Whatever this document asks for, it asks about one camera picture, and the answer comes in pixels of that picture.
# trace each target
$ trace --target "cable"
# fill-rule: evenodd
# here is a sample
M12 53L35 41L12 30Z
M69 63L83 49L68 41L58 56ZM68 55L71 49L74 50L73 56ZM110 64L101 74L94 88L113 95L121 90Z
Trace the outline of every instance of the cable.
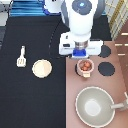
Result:
M5 4L3 4L2 1L0 1L0 3L4 6L4 11L7 11L7 10L6 10L6 6L5 6Z
M8 18L9 18L9 11L11 10L11 9L10 9L10 6L11 6L11 3L12 3L12 2L13 2L13 0L10 1L9 6L8 6L8 11L7 11L7 13L8 13Z
M60 58L68 57L68 56L58 56L58 57L55 57L55 58L51 57L50 49L51 49L51 44L52 44L53 36L54 36L54 34L55 34L55 32L56 32L60 22L61 22L61 19L59 20L58 24L56 25L56 27L55 27L52 35L51 35L51 39L50 39L50 43L49 43L49 56L50 56L50 59L60 59Z

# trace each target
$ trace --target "white bowl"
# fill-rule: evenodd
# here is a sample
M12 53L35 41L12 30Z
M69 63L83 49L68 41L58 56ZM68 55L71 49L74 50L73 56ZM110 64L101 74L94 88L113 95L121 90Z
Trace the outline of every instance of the white bowl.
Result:
M87 87L76 98L76 112L79 118L91 127L105 127L114 118L112 97L99 87Z

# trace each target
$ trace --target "table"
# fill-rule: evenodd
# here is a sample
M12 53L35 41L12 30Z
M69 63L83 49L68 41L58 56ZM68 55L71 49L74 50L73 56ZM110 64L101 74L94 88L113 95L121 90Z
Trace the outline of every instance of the table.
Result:
M77 60L66 58L66 128L90 128L84 124L76 114L75 99L77 94L88 86L97 86L106 90L113 98L114 103L120 103L125 100L124 92L126 87L117 55L114 41L105 41L111 49L111 55L106 58L91 56L95 68L90 78L85 79L78 76L75 72ZM112 76L102 76L98 71L98 65L101 62L110 62L115 67L115 73ZM127 128L128 127L128 110L116 110L113 121L105 128Z

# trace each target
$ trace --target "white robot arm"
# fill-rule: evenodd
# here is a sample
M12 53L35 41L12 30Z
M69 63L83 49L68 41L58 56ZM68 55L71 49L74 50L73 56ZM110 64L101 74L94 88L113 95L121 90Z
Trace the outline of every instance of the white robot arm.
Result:
M52 0L49 8L56 10L58 3L61 6L62 21L70 29L61 34L59 54L70 54L72 58L99 55L103 41L90 41L90 37L93 19L99 18L104 11L105 0Z

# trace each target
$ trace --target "black table mat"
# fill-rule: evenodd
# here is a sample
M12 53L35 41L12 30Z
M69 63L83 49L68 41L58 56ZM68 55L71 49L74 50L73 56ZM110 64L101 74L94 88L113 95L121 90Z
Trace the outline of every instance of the black table mat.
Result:
M7 20L0 51L0 128L66 128L65 58L50 60L48 55L49 41L60 19L50 16ZM104 37L101 36L107 24L105 16L94 20L91 38L108 39L108 26ZM69 29L61 22L52 40L53 57L59 56L60 35L66 31ZM16 60L23 45L27 66L18 68ZM32 65L39 59L47 59L53 66L45 79L32 73Z
M108 46L106 46L106 45L102 45L101 46L101 53L98 56L100 56L102 58L106 58L110 54L111 54L111 49Z
M98 70L103 76L112 76L115 73L115 67L110 62L101 62Z

